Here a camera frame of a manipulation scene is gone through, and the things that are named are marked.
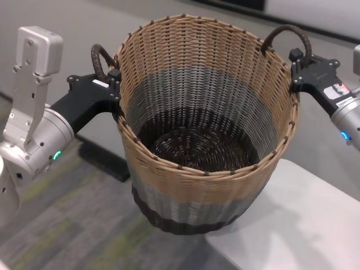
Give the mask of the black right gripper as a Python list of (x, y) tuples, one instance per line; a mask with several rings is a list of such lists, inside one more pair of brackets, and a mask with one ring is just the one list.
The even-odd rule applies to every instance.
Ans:
[(306, 66), (302, 58), (303, 52), (299, 48), (290, 50), (289, 60), (293, 62), (291, 93), (298, 93), (301, 86), (301, 91), (311, 95), (329, 116), (345, 104), (346, 99), (355, 98), (355, 94), (337, 76), (336, 69), (340, 66), (338, 60), (313, 56)]

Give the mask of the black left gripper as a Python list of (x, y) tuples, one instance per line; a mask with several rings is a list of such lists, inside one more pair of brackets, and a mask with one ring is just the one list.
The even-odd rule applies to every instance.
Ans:
[(122, 74), (118, 69), (111, 69), (107, 78), (108, 83), (96, 79), (95, 74), (68, 77), (68, 93), (50, 109), (59, 113), (75, 133), (100, 113), (111, 113), (116, 120), (122, 114), (119, 105)]

